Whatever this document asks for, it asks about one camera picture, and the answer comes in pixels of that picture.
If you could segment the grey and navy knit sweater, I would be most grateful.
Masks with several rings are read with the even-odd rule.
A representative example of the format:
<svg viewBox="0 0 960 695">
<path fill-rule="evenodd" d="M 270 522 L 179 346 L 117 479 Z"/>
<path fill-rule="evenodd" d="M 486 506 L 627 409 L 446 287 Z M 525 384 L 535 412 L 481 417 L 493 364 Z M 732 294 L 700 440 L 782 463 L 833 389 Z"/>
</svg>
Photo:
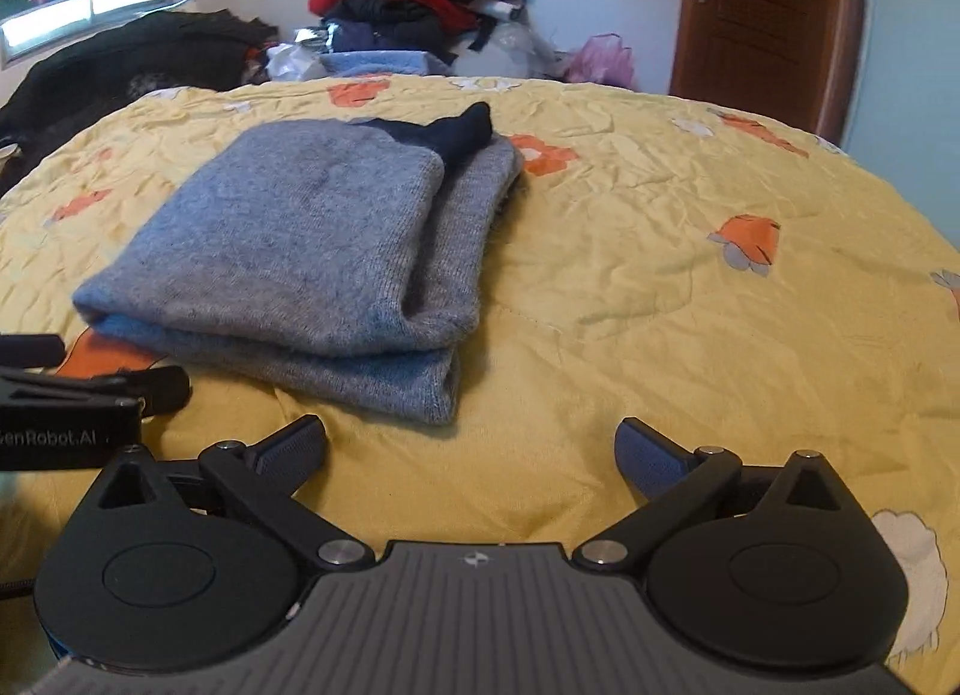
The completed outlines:
<svg viewBox="0 0 960 695">
<path fill-rule="evenodd" d="M 101 335 L 165 356 L 449 424 L 485 246 L 519 170 L 483 102 L 423 125 L 259 125 L 73 303 Z"/>
</svg>

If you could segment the black coat pile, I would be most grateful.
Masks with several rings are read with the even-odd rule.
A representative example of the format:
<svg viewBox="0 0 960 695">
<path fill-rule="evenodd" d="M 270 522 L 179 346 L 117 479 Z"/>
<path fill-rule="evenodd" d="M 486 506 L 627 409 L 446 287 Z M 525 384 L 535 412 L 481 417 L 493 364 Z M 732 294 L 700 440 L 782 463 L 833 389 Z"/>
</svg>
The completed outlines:
<svg viewBox="0 0 960 695">
<path fill-rule="evenodd" d="M 265 80 L 278 29 L 231 11 L 149 13 L 55 52 L 2 106 L 2 190 L 80 131 L 158 89 L 232 91 Z"/>
</svg>

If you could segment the yellow carrot print bed sheet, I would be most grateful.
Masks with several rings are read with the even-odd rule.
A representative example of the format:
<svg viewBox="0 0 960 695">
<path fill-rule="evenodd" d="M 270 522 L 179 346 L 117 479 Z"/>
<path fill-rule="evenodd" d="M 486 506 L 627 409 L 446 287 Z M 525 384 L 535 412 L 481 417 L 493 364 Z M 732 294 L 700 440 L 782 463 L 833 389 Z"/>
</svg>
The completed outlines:
<svg viewBox="0 0 960 695">
<path fill-rule="evenodd" d="M 241 131 L 426 124 L 487 102 L 524 172 L 483 264 L 446 429 L 218 372 L 145 437 L 167 459 L 313 413 L 332 441 L 302 503 L 392 539 L 574 546 L 633 512 L 613 432 L 638 417 L 750 464 L 830 459 L 907 572 L 892 667 L 958 684 L 958 253 L 884 180 L 738 110 L 596 85 L 387 76 L 143 97 L 2 201 L 2 326 L 82 332 L 78 285 Z"/>
</svg>

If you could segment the white crumpled plastic bag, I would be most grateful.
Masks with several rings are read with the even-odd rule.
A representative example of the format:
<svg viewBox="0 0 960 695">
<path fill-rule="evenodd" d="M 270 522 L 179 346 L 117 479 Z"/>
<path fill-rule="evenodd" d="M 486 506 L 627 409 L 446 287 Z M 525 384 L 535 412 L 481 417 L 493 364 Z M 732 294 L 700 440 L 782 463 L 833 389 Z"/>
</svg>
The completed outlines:
<svg viewBox="0 0 960 695">
<path fill-rule="evenodd" d="M 267 50 L 267 76 L 270 81 L 301 83 L 325 78 L 327 70 L 315 50 L 301 44 L 278 44 Z"/>
</svg>

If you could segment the light blue folded knit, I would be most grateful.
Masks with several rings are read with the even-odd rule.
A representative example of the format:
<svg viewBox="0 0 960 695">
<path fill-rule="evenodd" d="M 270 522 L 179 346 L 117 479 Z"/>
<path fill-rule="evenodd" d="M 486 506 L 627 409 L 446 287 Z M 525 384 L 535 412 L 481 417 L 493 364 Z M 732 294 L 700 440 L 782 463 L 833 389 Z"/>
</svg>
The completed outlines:
<svg viewBox="0 0 960 695">
<path fill-rule="evenodd" d="M 327 76 L 363 74 L 407 74 L 407 76 L 449 76 L 448 65 L 432 53 L 420 50 L 353 50 L 324 53 L 319 57 Z"/>
</svg>

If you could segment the navy garment in pile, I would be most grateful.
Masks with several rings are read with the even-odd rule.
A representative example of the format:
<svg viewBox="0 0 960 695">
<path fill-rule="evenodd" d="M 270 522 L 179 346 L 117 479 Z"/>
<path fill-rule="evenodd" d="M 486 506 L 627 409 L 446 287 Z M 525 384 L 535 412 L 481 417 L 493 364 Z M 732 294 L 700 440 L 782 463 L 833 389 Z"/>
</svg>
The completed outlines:
<svg viewBox="0 0 960 695">
<path fill-rule="evenodd" d="M 452 60 L 452 35 L 438 14 L 412 0 L 338 0 L 320 19 L 334 28 L 336 52 L 416 50 Z"/>
</svg>

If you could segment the grey plastic bag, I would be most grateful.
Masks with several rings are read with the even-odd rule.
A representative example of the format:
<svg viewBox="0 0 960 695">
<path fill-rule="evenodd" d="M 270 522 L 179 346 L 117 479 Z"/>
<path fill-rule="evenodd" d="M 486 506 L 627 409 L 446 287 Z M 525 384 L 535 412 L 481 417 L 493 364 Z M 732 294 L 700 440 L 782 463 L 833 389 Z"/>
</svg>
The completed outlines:
<svg viewBox="0 0 960 695">
<path fill-rule="evenodd" d="M 455 47 L 452 73 L 466 78 L 556 78 L 560 60 L 553 46 L 519 21 L 498 21 L 480 50 L 466 37 Z"/>
</svg>

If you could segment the pink plastic bag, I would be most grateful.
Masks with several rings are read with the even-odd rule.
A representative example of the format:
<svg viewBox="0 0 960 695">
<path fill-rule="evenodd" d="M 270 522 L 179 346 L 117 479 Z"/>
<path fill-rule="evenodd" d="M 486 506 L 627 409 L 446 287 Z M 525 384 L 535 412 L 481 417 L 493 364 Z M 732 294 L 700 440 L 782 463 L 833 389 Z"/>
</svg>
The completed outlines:
<svg viewBox="0 0 960 695">
<path fill-rule="evenodd" d="M 635 57 L 618 34 L 593 35 L 574 53 L 565 73 L 568 83 L 596 83 L 633 89 L 636 85 Z"/>
</svg>

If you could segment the brown wooden door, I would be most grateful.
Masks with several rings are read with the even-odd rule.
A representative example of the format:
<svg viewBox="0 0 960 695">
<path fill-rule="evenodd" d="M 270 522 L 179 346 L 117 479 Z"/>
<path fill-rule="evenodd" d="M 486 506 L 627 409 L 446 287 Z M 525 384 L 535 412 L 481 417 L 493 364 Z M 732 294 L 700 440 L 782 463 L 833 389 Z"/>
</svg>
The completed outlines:
<svg viewBox="0 0 960 695">
<path fill-rule="evenodd" d="M 866 0 L 682 0 L 670 92 L 841 140 Z"/>
</svg>

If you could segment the window frame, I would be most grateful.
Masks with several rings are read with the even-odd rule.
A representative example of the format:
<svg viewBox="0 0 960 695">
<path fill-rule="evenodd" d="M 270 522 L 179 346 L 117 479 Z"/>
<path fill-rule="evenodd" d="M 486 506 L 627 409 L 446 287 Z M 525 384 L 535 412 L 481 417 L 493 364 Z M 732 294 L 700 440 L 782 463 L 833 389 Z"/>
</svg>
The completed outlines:
<svg viewBox="0 0 960 695">
<path fill-rule="evenodd" d="M 195 0 L 59 0 L 2 21 L 2 67 L 156 11 L 192 11 Z"/>
</svg>

